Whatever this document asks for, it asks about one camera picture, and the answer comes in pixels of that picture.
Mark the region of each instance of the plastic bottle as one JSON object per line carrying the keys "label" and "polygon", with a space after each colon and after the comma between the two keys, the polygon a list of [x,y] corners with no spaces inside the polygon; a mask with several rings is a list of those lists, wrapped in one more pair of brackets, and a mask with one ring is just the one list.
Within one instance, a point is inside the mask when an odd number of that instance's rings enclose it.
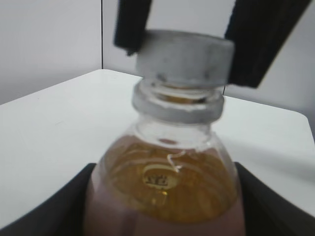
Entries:
{"label": "plastic bottle", "polygon": [[237,171],[211,123],[233,44],[150,31],[134,88],[139,120],[104,154],[87,190],[85,236],[244,236]]}

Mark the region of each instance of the white wall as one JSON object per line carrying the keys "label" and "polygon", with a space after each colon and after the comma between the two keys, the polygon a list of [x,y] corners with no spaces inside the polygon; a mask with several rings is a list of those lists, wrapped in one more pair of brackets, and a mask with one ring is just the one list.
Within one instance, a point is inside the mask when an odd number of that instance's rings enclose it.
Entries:
{"label": "white wall", "polygon": [[[117,0],[103,0],[104,68],[136,74],[135,56],[113,46]],[[235,0],[153,0],[149,29],[223,37]],[[311,4],[259,89],[229,86],[225,94],[305,114],[315,133],[315,2]]]}
{"label": "white wall", "polygon": [[0,0],[0,104],[101,68],[101,0]]}

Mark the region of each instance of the amber liquid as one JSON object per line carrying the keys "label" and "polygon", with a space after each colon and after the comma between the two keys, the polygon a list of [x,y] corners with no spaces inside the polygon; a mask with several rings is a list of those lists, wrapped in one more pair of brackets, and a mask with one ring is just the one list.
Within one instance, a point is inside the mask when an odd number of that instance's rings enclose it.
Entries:
{"label": "amber liquid", "polygon": [[244,236],[238,182],[214,149],[116,141],[87,191],[85,236]]}

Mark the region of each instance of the bottle cap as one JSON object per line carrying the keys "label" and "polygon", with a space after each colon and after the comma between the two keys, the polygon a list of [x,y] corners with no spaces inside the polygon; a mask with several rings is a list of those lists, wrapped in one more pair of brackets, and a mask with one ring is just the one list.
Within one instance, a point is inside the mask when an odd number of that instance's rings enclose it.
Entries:
{"label": "bottle cap", "polygon": [[224,86],[233,59],[232,41],[208,35],[148,30],[138,52],[137,71],[146,80],[190,88]]}

